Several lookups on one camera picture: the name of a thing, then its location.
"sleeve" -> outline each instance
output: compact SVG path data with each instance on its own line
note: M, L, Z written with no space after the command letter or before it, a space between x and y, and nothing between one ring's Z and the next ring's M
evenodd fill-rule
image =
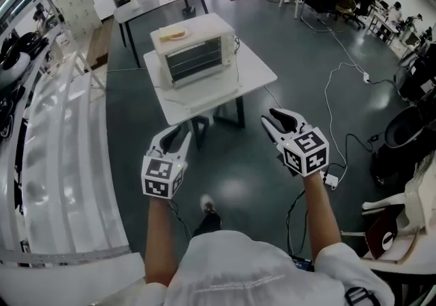
M162 306L167 287L159 283L146 284L136 296L132 306Z
M345 290L365 288L374 293L380 305L394 305L394 295L388 285L363 265L354 250L344 243L323 248L316 258L315 270L340 281Z

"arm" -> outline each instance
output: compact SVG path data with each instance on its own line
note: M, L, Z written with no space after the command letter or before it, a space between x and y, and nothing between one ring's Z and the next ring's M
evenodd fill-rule
M313 260L325 247L341 242L338 225L319 172L303 178L309 212L309 238Z
M168 286L177 268L178 263L173 252L167 202L151 198L145 251L146 283L159 283Z

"power strip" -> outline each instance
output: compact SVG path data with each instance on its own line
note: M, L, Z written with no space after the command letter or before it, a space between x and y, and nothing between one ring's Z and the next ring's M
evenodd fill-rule
M324 180L325 172L320 171L320 174L321 174L321 178ZM335 189L336 186L338 185L338 181L339 181L339 179L336 176L331 175L331 174L327 174L327 179L324 183L326 185L331 186L332 189Z

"shoe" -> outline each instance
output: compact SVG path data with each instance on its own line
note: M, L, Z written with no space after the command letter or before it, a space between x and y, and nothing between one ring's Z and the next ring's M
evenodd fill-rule
M204 214L217 212L215 210L215 203L213 202L213 199L207 194L204 194L200 197L200 208Z

